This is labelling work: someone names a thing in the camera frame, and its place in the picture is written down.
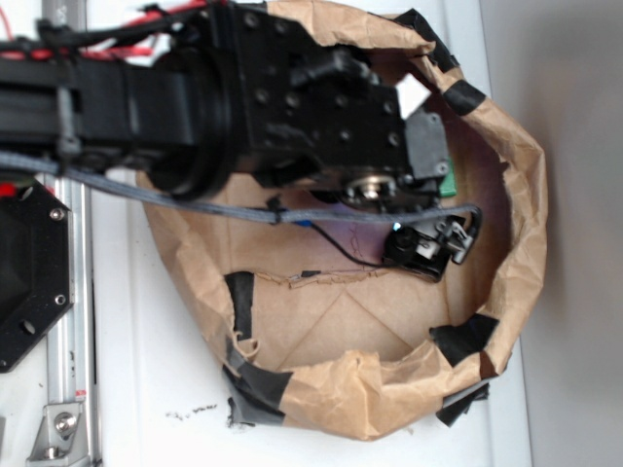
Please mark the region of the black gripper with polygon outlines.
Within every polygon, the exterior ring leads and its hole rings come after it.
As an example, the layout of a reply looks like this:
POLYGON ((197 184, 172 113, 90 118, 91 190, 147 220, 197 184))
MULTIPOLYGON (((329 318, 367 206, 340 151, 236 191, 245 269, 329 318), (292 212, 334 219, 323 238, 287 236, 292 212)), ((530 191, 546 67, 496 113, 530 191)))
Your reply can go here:
POLYGON ((449 168, 438 115, 403 111, 349 46, 319 45, 295 20, 213 8, 213 45, 233 62, 234 170, 372 212, 434 207, 449 168))

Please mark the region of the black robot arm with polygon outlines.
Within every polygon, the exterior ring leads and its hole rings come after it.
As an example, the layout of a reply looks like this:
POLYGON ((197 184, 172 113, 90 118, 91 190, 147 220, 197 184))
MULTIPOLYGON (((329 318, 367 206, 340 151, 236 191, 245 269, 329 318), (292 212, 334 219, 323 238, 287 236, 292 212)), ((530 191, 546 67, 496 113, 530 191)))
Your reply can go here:
POLYGON ((142 170, 178 199, 241 173, 380 212, 434 206, 449 169, 439 117, 403 111, 361 50, 215 2, 3 42, 1 145, 62 170, 142 170))

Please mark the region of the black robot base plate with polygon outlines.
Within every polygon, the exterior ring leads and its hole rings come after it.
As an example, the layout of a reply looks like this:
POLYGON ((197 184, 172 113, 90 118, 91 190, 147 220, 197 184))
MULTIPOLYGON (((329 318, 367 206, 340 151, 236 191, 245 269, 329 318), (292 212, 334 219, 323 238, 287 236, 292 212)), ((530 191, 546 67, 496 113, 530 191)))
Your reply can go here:
POLYGON ((1 200, 1 372, 11 372, 72 305, 70 214, 36 181, 1 200))

